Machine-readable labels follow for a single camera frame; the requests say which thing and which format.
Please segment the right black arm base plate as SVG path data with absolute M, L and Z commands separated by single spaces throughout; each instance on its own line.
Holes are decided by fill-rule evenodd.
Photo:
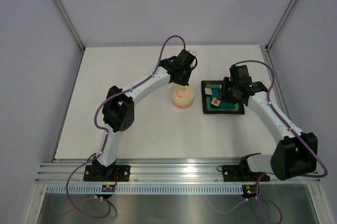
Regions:
M 257 182 L 261 172 L 252 172 L 239 164 L 222 165 L 221 172 L 224 182 Z

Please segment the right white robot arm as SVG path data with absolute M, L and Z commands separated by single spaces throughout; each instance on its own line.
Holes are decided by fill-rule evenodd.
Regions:
M 263 122 L 273 137 L 276 148 L 273 154 L 255 153 L 241 157 L 239 174 L 251 180 L 257 173 L 269 173 L 279 180 L 304 176 L 316 170 L 315 155 L 318 140 L 313 133 L 304 133 L 273 103 L 262 82 L 247 81 L 238 84 L 225 77 L 220 100 L 243 103 Z

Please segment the pink round lunch box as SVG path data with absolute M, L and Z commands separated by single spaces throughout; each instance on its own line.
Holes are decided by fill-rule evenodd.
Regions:
M 172 99 L 172 103 L 175 107 L 179 109 L 187 109 L 193 104 L 194 99 L 180 100 Z

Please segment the cream lid with pink handle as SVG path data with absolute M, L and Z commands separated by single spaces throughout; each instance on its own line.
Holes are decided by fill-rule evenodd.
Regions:
M 177 85 L 171 92 L 171 99 L 188 100 L 194 99 L 195 93 L 191 86 Z

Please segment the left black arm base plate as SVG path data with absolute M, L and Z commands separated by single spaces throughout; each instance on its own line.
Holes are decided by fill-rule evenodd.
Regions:
M 128 182 L 130 178 L 129 165 L 113 165 L 99 169 L 94 165 L 85 167 L 83 180 L 85 182 Z

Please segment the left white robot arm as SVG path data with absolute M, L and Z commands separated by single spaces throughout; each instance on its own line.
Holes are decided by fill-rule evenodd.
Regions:
M 95 174 L 103 181 L 114 174 L 118 145 L 124 131 L 130 128 L 135 119 L 135 107 L 145 97 L 166 86 L 175 83 L 188 86 L 192 71 L 197 66 L 197 58 L 187 51 L 178 56 L 163 59 L 157 63 L 154 71 L 124 88 L 113 86 L 106 100 L 97 108 L 103 113 L 103 126 L 97 123 L 98 113 L 94 115 L 94 124 L 104 131 L 101 149 L 91 161 Z

